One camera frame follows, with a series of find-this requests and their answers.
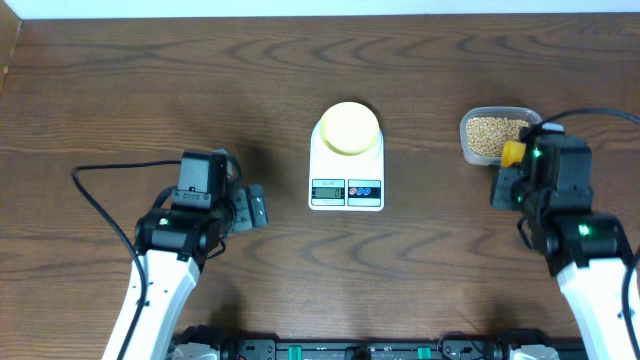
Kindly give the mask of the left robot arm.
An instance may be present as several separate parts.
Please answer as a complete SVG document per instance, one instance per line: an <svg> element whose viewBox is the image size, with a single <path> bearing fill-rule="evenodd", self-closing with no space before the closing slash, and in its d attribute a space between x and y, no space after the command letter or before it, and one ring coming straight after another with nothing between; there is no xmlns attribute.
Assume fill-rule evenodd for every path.
<svg viewBox="0 0 640 360"><path fill-rule="evenodd" d="M106 359L164 358L205 262L225 252L229 234L268 223L263 188L241 184L227 151L186 151L179 165L177 184L136 223L131 277Z"/></svg>

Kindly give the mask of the yellow plastic measuring scoop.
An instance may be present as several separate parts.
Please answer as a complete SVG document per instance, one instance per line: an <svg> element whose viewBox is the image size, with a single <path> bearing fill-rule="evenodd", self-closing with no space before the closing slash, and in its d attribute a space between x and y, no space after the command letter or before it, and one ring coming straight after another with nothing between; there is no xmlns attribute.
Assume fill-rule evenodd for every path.
<svg viewBox="0 0 640 360"><path fill-rule="evenodd" d="M501 162L502 167L511 167L522 162L526 152L526 145L517 141L506 141L503 147Z"/></svg>

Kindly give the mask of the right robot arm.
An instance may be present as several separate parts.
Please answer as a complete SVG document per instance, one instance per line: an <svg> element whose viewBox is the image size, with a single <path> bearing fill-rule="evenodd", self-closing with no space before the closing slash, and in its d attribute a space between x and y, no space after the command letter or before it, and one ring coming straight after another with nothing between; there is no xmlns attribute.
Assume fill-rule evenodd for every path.
<svg viewBox="0 0 640 360"><path fill-rule="evenodd" d="M621 222L593 210L592 151L562 132L508 141L490 203L518 211L525 245L542 254L591 359L636 359L639 294Z"/></svg>

